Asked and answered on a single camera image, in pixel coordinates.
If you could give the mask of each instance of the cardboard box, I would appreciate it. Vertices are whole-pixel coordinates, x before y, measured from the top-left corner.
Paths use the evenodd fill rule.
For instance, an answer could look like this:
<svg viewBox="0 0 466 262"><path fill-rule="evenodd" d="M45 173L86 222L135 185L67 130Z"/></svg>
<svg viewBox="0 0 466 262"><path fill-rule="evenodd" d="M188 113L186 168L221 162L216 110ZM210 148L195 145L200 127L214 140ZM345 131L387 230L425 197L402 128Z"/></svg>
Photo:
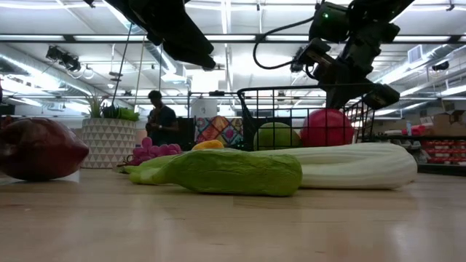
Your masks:
<svg viewBox="0 0 466 262"><path fill-rule="evenodd" d="M429 125L425 135L466 136L466 111L448 111L422 117L421 124Z"/></svg>

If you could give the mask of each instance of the white vegetable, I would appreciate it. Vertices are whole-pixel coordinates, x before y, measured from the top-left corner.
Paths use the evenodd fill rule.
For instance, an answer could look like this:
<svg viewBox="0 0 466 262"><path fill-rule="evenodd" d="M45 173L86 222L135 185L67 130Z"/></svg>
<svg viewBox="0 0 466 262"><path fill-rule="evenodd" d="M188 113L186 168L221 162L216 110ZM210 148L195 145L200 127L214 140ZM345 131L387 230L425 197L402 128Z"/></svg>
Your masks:
<svg viewBox="0 0 466 262"><path fill-rule="evenodd" d="M390 143L293 148L258 151L257 154L295 156L303 170L302 188L398 188L417 176L413 156L401 146Z"/></svg>

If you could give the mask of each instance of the dark shirt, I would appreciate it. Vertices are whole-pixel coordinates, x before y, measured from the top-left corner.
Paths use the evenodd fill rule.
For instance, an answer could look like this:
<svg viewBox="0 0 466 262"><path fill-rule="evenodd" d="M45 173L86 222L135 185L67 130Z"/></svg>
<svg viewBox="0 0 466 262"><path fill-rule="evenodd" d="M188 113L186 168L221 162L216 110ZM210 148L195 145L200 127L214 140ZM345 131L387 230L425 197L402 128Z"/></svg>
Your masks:
<svg viewBox="0 0 466 262"><path fill-rule="evenodd" d="M163 127L171 127L175 121L176 114L168 106L163 106L157 115L155 115L154 110L149 114L149 123L157 123ZM176 143L176 135L171 131L151 129L148 136L152 139L152 144L155 146Z"/></svg>

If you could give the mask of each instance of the wire basket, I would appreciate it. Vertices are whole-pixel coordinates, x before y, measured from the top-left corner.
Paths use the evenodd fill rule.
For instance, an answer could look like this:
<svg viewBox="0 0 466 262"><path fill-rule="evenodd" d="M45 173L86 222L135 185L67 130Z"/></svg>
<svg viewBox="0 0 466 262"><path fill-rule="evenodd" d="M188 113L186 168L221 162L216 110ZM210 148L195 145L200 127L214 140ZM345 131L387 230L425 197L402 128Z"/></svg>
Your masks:
<svg viewBox="0 0 466 262"><path fill-rule="evenodd" d="M339 110L323 110L321 105L309 105L309 100L321 100L322 103L325 101L325 96L308 96L313 91L321 89L317 85L308 85L251 87L238 90L244 132L242 149L275 150L295 148L303 144L339 146L370 139L374 110L369 108L362 98L351 100L349 106ZM309 120L308 116L318 111L320 122ZM312 139L305 140L303 135ZM264 136L270 139L261 141L261 137Z"/></svg>

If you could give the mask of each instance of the shopping basket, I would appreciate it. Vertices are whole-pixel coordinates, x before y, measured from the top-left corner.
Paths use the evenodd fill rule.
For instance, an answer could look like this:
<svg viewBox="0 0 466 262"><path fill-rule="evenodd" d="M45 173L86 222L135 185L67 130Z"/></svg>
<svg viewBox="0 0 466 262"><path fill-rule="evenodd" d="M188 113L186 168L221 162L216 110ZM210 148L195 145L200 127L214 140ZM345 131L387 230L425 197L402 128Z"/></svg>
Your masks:
<svg viewBox="0 0 466 262"><path fill-rule="evenodd" d="M347 106L339 109L347 119L342 117L341 124L333 126L327 124L329 119L328 111L325 112L325 124L319 127L313 127L306 123L306 118L316 110L323 109L325 95L312 96L312 93L322 94L322 90L317 85L287 86L287 87L249 87L237 91L237 95L242 107L242 125L243 125L243 150L274 150L281 148L296 147L293 132L300 133L302 129L318 128L321 131L329 133L331 129L339 128L341 130L341 141L347 140L349 122L352 125L353 136L350 138L351 143L366 142L372 136L372 124L374 122L374 110L367 106L362 98L351 100ZM311 101L316 101L320 105L312 105ZM260 129L269 129L271 141L260 141L260 135L254 136ZM334 146L330 143L330 136L324 135L324 141L320 141L322 146Z"/></svg>

